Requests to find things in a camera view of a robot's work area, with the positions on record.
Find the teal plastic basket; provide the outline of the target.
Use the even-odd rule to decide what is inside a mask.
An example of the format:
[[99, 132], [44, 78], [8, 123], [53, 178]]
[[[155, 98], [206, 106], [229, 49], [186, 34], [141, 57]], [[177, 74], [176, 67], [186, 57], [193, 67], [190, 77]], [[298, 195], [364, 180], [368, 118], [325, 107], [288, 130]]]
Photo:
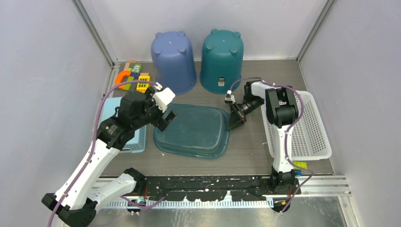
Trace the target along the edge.
[[170, 104], [165, 116], [176, 117], [164, 131], [155, 128], [153, 139], [163, 152], [217, 159], [225, 154], [231, 131], [227, 129], [229, 114], [217, 107]]

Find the light blue plastic basket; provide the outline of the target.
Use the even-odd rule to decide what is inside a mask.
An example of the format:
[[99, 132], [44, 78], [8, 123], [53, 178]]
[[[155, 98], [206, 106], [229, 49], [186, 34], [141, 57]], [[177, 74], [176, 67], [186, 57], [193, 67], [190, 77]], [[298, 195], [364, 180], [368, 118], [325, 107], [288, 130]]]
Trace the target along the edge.
[[[115, 114], [115, 108], [120, 106], [121, 98], [122, 97], [111, 97], [106, 99], [99, 122], [102, 122]], [[146, 130], [147, 126], [143, 126], [136, 130], [134, 137], [125, 144], [123, 149], [120, 151], [120, 154], [143, 152], [146, 145]]]

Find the blue plastic bucket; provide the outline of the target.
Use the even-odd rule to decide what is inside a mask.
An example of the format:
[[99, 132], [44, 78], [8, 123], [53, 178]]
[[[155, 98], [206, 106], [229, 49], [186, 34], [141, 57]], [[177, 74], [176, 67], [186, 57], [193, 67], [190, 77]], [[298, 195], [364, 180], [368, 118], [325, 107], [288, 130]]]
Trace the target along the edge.
[[197, 73], [192, 44], [184, 31], [156, 33], [150, 51], [158, 83], [176, 95], [195, 87]]

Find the teal plastic bucket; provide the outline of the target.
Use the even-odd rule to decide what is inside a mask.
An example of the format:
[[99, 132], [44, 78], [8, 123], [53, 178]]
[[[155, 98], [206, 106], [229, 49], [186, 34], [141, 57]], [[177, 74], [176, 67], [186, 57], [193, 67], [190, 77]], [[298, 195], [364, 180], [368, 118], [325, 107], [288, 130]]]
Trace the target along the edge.
[[240, 32], [212, 29], [202, 46], [200, 82], [209, 92], [235, 90], [242, 78], [244, 43]]

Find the white plastic basket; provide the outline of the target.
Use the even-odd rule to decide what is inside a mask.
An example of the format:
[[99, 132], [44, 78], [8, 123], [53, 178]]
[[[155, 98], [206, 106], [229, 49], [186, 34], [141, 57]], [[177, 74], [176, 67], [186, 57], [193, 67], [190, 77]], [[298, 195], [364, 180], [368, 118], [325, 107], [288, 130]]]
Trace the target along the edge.
[[293, 161], [328, 159], [332, 149], [314, 97], [307, 91], [298, 92], [304, 103], [304, 114], [294, 125], [292, 133]]

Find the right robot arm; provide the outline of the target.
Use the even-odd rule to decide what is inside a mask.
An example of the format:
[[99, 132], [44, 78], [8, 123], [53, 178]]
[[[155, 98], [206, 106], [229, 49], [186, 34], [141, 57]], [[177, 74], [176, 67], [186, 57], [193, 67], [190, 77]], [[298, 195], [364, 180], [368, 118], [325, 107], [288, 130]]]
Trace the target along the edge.
[[295, 184], [295, 171], [291, 164], [291, 137], [294, 124], [299, 119], [299, 109], [291, 87], [278, 87], [263, 80], [247, 82], [242, 103], [235, 101], [231, 90], [227, 91], [225, 103], [230, 106], [227, 128], [236, 129], [246, 122], [246, 115], [257, 108], [265, 110], [264, 126], [273, 128], [276, 149], [271, 168], [269, 187], [282, 194]]

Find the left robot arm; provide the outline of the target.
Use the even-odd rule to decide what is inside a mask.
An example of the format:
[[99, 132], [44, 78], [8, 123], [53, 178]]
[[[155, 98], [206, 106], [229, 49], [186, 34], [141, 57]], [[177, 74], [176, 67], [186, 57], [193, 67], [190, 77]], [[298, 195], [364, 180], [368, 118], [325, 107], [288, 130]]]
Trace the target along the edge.
[[175, 118], [167, 112], [174, 92], [161, 85], [146, 92], [128, 92], [120, 99], [113, 115], [96, 121], [95, 134], [84, 158], [66, 183], [55, 193], [47, 193], [42, 203], [53, 216], [71, 227], [87, 227], [97, 212], [117, 198], [131, 193], [141, 195], [146, 189], [145, 176], [134, 168], [126, 169], [113, 181], [94, 189], [93, 186], [108, 164], [119, 154], [135, 132], [151, 124], [164, 131]]

